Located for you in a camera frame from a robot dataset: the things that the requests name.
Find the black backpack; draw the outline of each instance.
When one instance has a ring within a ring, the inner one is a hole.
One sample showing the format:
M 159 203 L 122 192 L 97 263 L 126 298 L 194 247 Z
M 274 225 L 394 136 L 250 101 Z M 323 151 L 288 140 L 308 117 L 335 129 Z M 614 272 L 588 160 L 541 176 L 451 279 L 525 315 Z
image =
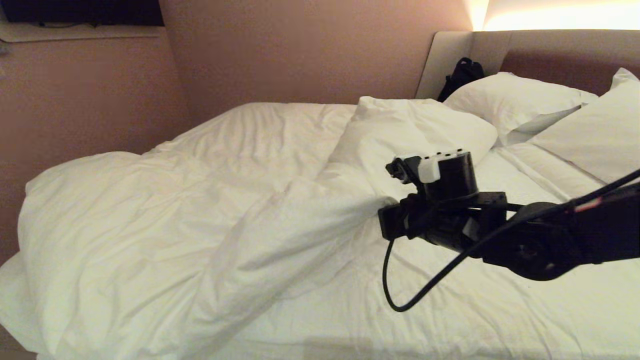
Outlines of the black backpack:
M 454 91 L 469 84 L 472 81 L 482 79 L 484 77 L 484 70 L 480 63 L 473 62 L 470 58 L 462 58 L 456 64 L 456 68 L 453 70 L 453 74 L 447 76 L 447 82 L 445 83 L 438 101 L 445 101 Z

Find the white duvet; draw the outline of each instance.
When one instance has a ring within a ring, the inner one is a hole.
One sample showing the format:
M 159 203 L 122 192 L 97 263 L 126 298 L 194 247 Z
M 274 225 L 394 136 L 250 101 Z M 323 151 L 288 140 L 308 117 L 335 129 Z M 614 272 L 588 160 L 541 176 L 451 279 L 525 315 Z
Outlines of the white duvet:
M 364 97 L 355 109 L 249 104 L 142 156 L 60 165 L 28 184 L 29 301 L 0 320 L 11 331 L 29 314 L 37 334 L 23 343 L 57 360 L 637 358 L 633 261 L 546 286 L 469 262 L 413 313 L 384 303 L 376 212 L 414 191 L 384 165 L 457 147 L 479 163 L 495 139 L 433 101 Z M 397 253 L 398 302 L 452 256 L 420 241 Z

